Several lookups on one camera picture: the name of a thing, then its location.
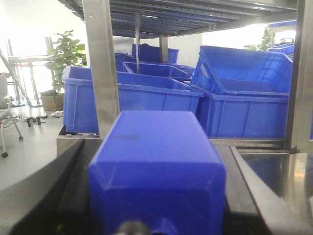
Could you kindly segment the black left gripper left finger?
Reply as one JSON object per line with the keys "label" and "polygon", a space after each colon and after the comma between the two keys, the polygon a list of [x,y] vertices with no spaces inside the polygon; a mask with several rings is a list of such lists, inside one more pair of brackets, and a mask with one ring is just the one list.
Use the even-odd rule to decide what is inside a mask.
{"label": "black left gripper left finger", "polygon": [[9,188],[11,235],[90,234],[88,165],[91,143],[77,140]]}

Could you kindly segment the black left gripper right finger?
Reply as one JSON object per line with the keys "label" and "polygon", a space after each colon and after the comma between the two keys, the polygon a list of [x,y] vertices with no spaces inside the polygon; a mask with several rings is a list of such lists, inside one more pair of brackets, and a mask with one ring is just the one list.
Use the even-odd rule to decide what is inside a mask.
{"label": "black left gripper right finger", "polygon": [[217,146],[226,173],[225,235],[287,235],[289,209],[234,146]]}

